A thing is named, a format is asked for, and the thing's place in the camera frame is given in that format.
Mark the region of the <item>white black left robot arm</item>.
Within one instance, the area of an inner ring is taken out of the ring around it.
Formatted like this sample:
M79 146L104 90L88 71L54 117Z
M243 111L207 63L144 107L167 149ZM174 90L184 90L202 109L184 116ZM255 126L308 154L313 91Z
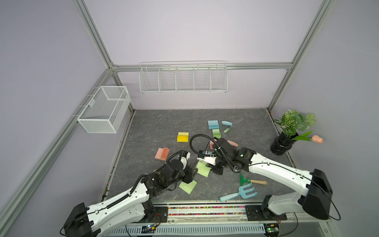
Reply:
M189 158L189 152L180 150L154 172L140 175L130 189L119 195L90 206L76 205L60 235L102 237L129 223L151 220L155 213L153 198L175 190L181 182L193 181L197 170L189 166Z

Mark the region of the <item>torn light blue page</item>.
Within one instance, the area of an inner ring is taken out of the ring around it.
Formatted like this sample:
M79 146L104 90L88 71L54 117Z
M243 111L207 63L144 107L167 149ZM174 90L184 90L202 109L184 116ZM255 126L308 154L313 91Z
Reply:
M232 127L233 126L233 123L232 122L229 122L229 121L222 121L222 124L223 125L226 125L226 126L230 126L230 127Z

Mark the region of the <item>light blue memo pad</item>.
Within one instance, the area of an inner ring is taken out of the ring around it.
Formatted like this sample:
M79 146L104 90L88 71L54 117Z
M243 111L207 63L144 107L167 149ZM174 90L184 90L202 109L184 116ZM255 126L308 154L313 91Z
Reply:
M217 120L209 120L208 121L208 128L209 129L219 129L219 123Z

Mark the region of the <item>torn salmon page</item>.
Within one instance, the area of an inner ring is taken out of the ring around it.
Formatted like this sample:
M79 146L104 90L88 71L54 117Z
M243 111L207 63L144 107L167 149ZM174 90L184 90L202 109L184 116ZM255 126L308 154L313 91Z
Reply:
M233 141L228 140L228 143L234 147L238 147L238 144Z

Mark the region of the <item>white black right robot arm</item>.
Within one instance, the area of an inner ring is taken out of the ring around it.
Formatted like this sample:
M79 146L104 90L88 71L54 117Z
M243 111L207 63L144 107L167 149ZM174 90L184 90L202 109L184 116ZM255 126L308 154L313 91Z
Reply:
M213 142L211 152L199 151L197 159L210 165L217 175L222 175L228 167L232 171L259 174L291 188L293 192L289 194L265 196L260 207L265 220L291 212L305 212L320 220L330 217L333 190L321 170L310 172L289 167L252 149L239 149L225 139Z

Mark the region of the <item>light green memo pad front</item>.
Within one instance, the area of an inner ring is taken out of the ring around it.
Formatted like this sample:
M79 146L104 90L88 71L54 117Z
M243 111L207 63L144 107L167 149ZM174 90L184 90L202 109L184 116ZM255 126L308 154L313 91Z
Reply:
M194 190L195 186L197 185L197 182L193 180L190 183L181 182L179 185L179 188L182 189L184 192L191 194L191 192Z

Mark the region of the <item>light green memo pad small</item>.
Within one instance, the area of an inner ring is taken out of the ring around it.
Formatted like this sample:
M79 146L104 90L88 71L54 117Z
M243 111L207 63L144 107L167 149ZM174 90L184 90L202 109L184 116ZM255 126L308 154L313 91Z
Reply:
M218 139L222 137L221 132L218 128L212 129L212 134L213 134L213 137L218 138Z

